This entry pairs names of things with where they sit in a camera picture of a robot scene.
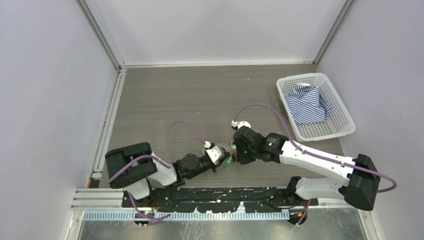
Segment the numbered metal key ring disc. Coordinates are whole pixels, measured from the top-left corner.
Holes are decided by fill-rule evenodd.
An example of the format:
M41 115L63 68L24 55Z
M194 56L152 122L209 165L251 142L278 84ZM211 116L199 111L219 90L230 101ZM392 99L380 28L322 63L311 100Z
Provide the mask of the numbered metal key ring disc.
M224 156L220 159L218 165L215 165L217 168L227 165L226 164L226 160L232 156L232 162L235 160L234 157L234 152L235 152L235 145L233 145L232 143L227 143L227 142L218 142L218 143L214 143L217 146L219 146L224 153ZM200 156L203 157L205 156L205 147L203 147L203 149L200 151Z

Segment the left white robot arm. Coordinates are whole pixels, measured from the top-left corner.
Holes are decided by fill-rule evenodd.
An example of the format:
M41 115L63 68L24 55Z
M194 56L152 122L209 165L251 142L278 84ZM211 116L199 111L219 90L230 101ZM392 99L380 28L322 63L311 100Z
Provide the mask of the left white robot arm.
M174 163L167 163L148 142L142 142L110 150L105 154L105 163L110 188L123 189L129 199L148 207L154 199L150 179L164 187L177 188L208 170L215 172L230 156L223 147L208 142L203 155L188 153Z

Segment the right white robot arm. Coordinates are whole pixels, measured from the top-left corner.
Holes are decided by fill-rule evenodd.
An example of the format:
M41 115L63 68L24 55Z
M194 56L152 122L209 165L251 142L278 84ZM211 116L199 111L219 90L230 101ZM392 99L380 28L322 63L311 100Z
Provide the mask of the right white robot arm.
M337 199L363 211L374 209L380 176L371 158L332 155L290 142L287 136L269 133L263 136L247 126L234 133L237 162L241 165L256 160L297 166L320 174L321 178L291 177L285 198L291 205L311 199Z

